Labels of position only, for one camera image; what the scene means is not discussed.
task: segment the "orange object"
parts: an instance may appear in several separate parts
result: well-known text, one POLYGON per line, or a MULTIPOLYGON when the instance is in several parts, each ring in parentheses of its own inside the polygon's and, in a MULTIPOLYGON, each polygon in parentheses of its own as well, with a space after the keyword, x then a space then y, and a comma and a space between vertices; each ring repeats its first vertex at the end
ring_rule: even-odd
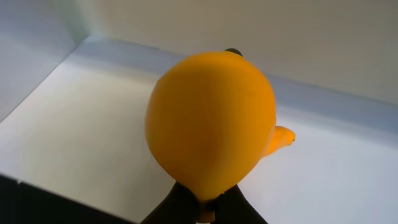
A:
POLYGON ((157 162, 201 202, 217 198, 294 140, 275 127, 267 78, 232 52, 193 55, 157 82, 146 139, 157 162))

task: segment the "white wall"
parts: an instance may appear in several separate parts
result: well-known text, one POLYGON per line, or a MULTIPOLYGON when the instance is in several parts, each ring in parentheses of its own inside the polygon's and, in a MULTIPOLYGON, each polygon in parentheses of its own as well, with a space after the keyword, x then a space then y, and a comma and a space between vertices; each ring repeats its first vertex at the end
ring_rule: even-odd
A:
POLYGON ((57 1, 0 1, 0 122, 86 36, 57 1))
POLYGON ((180 54, 236 47, 264 72, 398 103, 398 2, 81 0, 92 34, 180 54))

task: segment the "small orange balloon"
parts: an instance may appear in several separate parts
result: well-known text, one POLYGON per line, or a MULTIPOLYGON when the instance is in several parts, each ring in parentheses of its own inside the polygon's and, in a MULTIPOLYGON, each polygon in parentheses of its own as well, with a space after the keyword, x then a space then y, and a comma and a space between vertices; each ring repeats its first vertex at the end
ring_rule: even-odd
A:
POLYGON ((275 121, 274 93, 261 71, 238 54, 207 52, 159 79, 147 109, 146 139, 164 170, 204 202, 291 143, 283 136, 293 132, 275 132, 275 121))

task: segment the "white table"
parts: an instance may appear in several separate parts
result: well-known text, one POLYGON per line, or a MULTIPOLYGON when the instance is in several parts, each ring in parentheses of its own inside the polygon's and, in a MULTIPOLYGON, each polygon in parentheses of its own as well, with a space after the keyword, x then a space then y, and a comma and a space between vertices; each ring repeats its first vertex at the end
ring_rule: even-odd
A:
MULTIPOLYGON (((0 124, 0 172, 141 221, 174 184, 146 146, 143 121, 156 79, 180 58, 89 38, 0 124)), ((293 93, 301 90, 283 80, 273 84, 277 124, 297 139, 240 183, 253 207, 271 224, 397 223, 396 129, 289 103, 314 96, 293 93)), ((394 110, 381 109, 391 125, 394 110)))

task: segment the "white surface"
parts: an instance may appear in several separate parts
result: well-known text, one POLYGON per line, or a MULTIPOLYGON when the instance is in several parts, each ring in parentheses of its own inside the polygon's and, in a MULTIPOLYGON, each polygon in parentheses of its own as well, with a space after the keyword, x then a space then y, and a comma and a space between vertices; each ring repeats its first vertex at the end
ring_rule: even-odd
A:
POLYGON ((84 38, 72 37, 48 0, 1 0, 0 121, 84 38))
POLYGON ((93 34, 185 55, 235 47, 267 74, 398 104, 398 1, 77 2, 93 34))
MULTIPOLYGON (((0 124, 0 171, 141 221, 174 183, 147 149, 143 119, 154 82, 178 59, 124 42, 85 42, 0 124)), ((277 124, 297 138, 239 184, 256 210, 271 224, 397 223, 396 108, 378 105, 379 126, 350 122, 319 113, 320 100, 300 99, 307 88, 271 81, 277 124)), ((337 105, 339 97, 326 99, 337 105)))

